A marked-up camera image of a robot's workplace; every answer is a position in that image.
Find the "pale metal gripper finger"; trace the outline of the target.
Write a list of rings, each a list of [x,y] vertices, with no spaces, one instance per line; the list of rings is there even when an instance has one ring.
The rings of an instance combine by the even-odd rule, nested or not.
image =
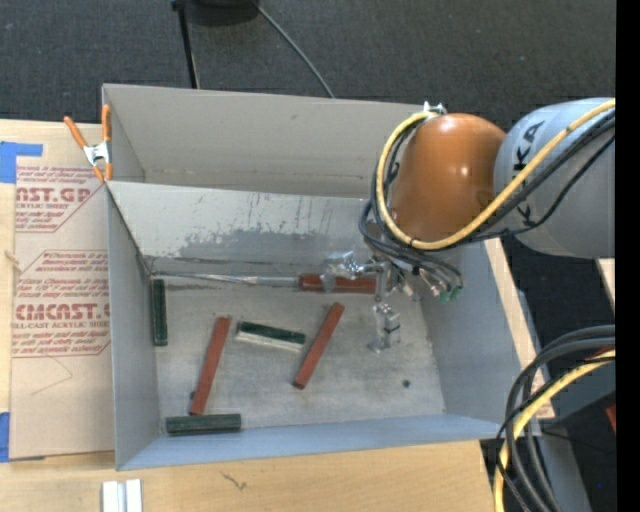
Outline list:
[[[374,317],[376,333],[368,348],[375,353],[381,353],[400,342],[400,313],[389,304],[379,303],[374,307]]]
[[[320,275],[322,290],[325,292],[355,290],[363,273],[363,267],[356,262],[352,251],[332,253],[324,260],[324,272]]]

